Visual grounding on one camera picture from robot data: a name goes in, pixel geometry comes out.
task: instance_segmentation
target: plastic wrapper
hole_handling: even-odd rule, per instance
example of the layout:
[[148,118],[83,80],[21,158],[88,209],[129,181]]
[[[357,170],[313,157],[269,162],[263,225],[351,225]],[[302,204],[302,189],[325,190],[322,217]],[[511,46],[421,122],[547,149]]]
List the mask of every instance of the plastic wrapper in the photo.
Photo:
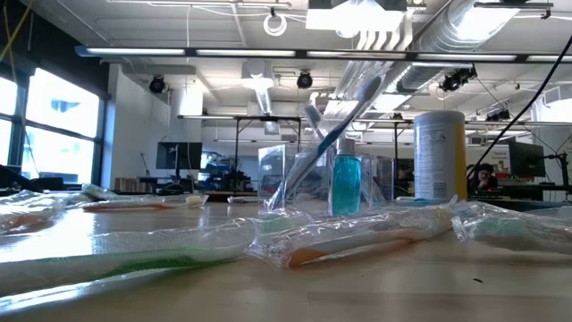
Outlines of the plastic wrapper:
[[172,208],[194,208],[200,207],[208,200],[204,195],[178,195],[178,196],[144,196],[130,199],[115,199],[88,203],[82,206],[83,210],[89,212],[109,211],[109,210],[135,210],[142,208],[152,209],[172,209]]
[[246,219],[150,233],[4,236],[0,296],[141,270],[210,266],[242,256],[253,236]]
[[96,186],[95,184],[86,183],[81,186],[81,192],[84,194],[98,199],[98,200],[126,200],[131,199],[131,196],[118,195],[113,191]]
[[521,213],[483,202],[455,207],[453,228],[462,241],[473,240],[508,250],[544,250],[572,255],[572,217],[550,212]]
[[245,203],[250,203],[250,202],[258,202],[258,197],[233,197],[233,196],[230,196],[229,198],[226,199],[226,201],[228,201],[228,203],[233,203],[233,204],[245,204]]
[[382,208],[356,219],[330,218],[278,233],[257,231],[246,252],[278,267],[299,267],[363,246],[420,241],[450,229],[454,202],[425,208]]
[[0,198],[0,233],[43,223],[63,210],[65,202],[49,194],[22,191]]

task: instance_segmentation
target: person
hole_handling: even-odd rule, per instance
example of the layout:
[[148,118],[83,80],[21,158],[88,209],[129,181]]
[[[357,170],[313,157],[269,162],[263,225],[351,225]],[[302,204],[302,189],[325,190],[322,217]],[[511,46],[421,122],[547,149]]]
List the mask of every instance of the person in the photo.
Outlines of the person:
[[473,180],[469,184],[471,191],[486,191],[489,189],[497,188],[499,182],[496,177],[492,175],[494,169],[492,165],[481,164],[475,169]]

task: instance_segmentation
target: bottle cap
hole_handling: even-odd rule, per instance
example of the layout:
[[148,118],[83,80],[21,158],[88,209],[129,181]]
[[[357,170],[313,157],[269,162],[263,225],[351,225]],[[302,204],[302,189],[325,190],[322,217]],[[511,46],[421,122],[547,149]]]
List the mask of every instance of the bottle cap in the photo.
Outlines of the bottle cap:
[[338,139],[336,148],[339,155],[354,155],[356,154],[356,141],[353,139]]

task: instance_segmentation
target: spotlight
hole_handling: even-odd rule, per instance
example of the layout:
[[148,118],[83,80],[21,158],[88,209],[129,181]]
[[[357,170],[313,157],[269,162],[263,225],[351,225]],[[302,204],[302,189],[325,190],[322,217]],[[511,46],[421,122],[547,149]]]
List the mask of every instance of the spotlight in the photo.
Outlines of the spotlight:
[[165,93],[169,87],[164,83],[164,75],[154,75],[149,84],[149,90],[155,94]]
[[391,116],[392,120],[403,120],[403,115],[401,115],[401,113],[393,113],[393,115]]
[[312,87],[312,83],[313,81],[312,76],[310,76],[310,72],[300,72],[300,76],[296,82],[299,89],[309,89]]
[[499,122],[507,120],[510,120],[510,112],[508,109],[500,110],[495,114],[488,114],[485,119],[486,122]]
[[476,68],[460,68],[455,72],[445,75],[445,80],[439,84],[439,88],[445,92],[455,91],[477,76]]

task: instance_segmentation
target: window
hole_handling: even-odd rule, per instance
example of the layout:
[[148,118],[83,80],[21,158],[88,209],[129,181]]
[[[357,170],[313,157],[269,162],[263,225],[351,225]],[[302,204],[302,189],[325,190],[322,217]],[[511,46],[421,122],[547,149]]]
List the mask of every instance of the window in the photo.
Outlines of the window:
[[21,174],[91,182],[94,154],[101,149],[100,109],[95,94],[36,69],[29,78]]
[[8,153],[10,153],[10,135],[12,134],[12,124],[5,120],[0,120],[0,165],[8,165]]
[[0,164],[29,178],[97,182],[103,107],[95,94],[36,69],[29,81],[0,78]]
[[91,182],[94,142],[29,126],[26,133],[23,176],[61,177],[64,183]]
[[39,68],[30,77],[28,120],[95,138],[98,115],[95,94]]
[[12,81],[0,78],[0,113],[13,115],[16,110],[17,96],[18,85]]

